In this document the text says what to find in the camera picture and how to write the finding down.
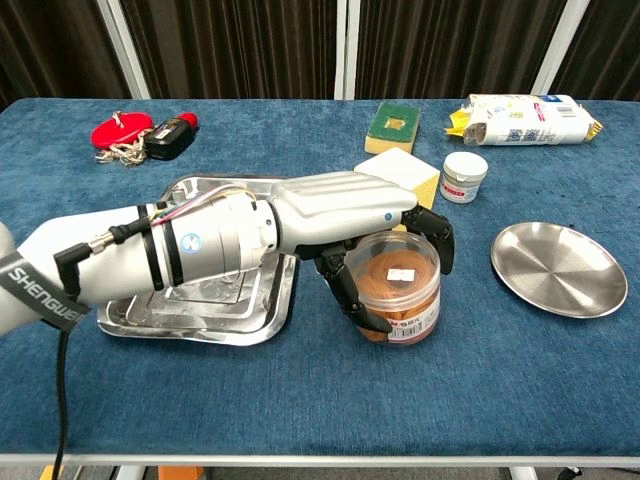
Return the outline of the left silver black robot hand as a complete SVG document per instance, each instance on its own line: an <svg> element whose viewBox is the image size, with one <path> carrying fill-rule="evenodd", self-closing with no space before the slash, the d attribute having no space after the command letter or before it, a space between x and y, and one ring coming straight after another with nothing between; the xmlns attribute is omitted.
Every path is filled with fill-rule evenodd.
<svg viewBox="0 0 640 480"><path fill-rule="evenodd" d="M282 180L267 199L277 224L277 249L302 261L313 260L343 313L357 326L380 333L390 323L359 300L345 264L362 238L403 225L428 240L447 275L455 255L449 220L419 204L414 192L376 176L341 171Z"/></svg>

